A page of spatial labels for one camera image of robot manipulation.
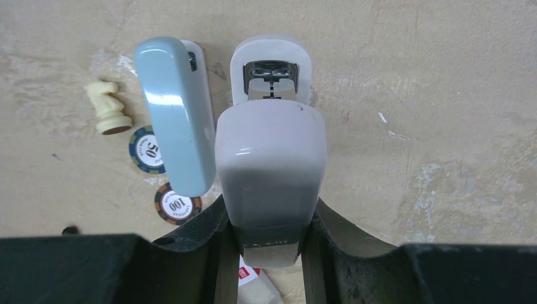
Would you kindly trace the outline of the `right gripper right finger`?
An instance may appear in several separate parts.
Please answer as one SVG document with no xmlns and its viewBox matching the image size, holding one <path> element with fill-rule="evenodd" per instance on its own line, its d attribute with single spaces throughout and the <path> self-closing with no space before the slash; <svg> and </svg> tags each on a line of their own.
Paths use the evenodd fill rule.
<svg viewBox="0 0 537 304">
<path fill-rule="evenodd" d="M 536 247 L 377 239 L 319 201 L 301 252 L 307 303 L 535 303 Z"/>
</svg>

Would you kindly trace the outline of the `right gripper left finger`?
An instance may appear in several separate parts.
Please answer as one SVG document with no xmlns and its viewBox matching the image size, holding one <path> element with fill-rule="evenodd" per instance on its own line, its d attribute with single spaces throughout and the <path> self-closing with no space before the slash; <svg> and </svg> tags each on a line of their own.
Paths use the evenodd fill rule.
<svg viewBox="0 0 537 304">
<path fill-rule="evenodd" d="M 239 253 L 218 198 L 176 230 L 1 240 L 2 303 L 235 303 Z"/>
</svg>

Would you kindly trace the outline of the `red white card box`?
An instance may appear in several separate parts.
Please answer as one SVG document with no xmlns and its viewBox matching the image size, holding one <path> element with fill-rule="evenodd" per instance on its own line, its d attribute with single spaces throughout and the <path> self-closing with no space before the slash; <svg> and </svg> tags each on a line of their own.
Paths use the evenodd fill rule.
<svg viewBox="0 0 537 304">
<path fill-rule="evenodd" d="M 253 268 L 239 257 L 237 304 L 283 304 L 280 292 L 262 269 Z"/>
</svg>

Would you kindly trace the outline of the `white stapler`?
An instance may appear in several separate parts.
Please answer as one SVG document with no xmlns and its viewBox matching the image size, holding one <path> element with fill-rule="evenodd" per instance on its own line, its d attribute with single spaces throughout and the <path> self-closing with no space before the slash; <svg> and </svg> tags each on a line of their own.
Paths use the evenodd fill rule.
<svg viewBox="0 0 537 304">
<path fill-rule="evenodd" d="M 327 165 L 322 115 L 310 106 L 308 51 L 283 35 L 241 42 L 231 64 L 232 105 L 218 118 L 215 161 L 244 262 L 295 264 Z"/>
</svg>

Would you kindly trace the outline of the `light blue stapler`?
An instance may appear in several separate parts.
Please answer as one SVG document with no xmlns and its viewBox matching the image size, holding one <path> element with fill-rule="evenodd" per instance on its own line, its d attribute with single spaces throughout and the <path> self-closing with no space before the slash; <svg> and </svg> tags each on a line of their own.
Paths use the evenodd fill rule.
<svg viewBox="0 0 537 304">
<path fill-rule="evenodd" d="M 154 37 L 136 47 L 134 61 L 172 189 L 181 196 L 206 194 L 216 176 L 216 127 L 203 49 Z"/>
</svg>

